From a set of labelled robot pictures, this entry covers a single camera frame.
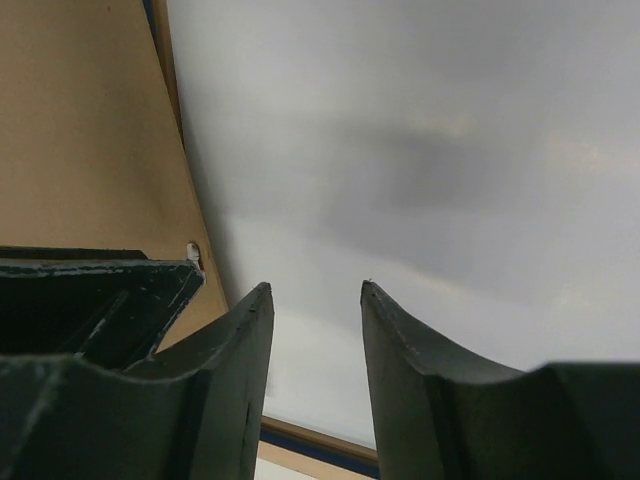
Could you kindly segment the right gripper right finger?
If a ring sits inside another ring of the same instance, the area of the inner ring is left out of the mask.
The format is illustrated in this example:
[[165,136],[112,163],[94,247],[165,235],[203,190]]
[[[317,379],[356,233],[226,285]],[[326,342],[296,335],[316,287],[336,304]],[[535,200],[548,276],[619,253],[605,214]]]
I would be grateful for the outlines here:
[[362,332],[385,479],[635,479],[639,367],[484,358],[361,289]]

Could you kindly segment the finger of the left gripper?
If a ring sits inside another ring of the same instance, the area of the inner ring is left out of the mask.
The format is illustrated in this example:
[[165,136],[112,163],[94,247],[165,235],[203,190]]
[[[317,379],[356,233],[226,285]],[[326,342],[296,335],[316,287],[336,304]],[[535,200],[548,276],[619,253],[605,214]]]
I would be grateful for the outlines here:
[[140,250],[1,249],[1,353],[72,354],[111,370],[153,355],[204,285]]

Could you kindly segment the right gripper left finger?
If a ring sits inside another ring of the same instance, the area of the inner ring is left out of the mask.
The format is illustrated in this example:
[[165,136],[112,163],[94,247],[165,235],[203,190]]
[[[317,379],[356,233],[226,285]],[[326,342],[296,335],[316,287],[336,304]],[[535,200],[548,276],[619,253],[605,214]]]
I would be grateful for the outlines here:
[[5,479],[250,479],[274,329],[261,283],[222,317],[116,372],[1,360]]

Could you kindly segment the blue wooden picture frame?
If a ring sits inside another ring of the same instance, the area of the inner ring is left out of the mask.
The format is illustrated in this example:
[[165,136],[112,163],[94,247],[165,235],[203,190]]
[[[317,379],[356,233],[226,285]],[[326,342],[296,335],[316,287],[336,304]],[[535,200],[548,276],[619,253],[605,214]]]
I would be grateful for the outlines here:
[[[145,1],[143,7],[177,130],[183,136],[168,3]],[[312,477],[356,479],[379,476],[375,450],[299,425],[265,416],[260,440],[260,457]]]

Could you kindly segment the brown cardboard backing board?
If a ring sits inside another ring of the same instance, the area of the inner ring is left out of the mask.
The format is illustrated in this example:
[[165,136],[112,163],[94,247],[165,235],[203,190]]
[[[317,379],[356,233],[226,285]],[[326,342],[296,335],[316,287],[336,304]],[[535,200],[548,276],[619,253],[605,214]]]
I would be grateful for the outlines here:
[[163,346],[226,312],[141,2],[2,3],[1,242],[163,260],[195,244],[206,281]]

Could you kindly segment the pier landscape photo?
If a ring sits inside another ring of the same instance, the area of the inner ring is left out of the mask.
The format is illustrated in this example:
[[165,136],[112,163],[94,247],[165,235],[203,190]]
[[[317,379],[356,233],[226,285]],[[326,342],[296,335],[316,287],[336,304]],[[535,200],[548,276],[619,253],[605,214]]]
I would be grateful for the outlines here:
[[229,304],[270,283],[266,415],[374,443],[360,288],[529,369],[639,357],[635,1],[172,1]]

